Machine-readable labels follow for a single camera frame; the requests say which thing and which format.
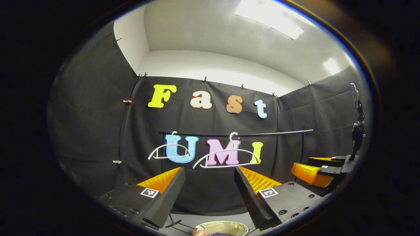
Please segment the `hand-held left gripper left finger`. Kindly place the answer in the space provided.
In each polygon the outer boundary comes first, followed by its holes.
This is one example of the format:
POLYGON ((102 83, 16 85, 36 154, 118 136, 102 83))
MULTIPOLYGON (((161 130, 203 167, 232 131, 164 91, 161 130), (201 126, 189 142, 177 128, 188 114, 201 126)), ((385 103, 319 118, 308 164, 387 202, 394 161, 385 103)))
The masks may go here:
POLYGON ((177 167, 141 183, 125 183, 103 194, 98 201, 132 224, 160 229, 185 179, 184 168, 177 167))

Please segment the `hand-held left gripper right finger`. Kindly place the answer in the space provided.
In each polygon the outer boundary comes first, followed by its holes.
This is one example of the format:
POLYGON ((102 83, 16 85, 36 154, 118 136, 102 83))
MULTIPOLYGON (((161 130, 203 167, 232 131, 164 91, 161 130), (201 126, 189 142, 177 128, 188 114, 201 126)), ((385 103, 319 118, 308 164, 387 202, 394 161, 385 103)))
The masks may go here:
POLYGON ((254 226, 261 231, 305 216, 330 196, 294 181, 279 184, 243 167, 235 167, 234 179, 254 226))

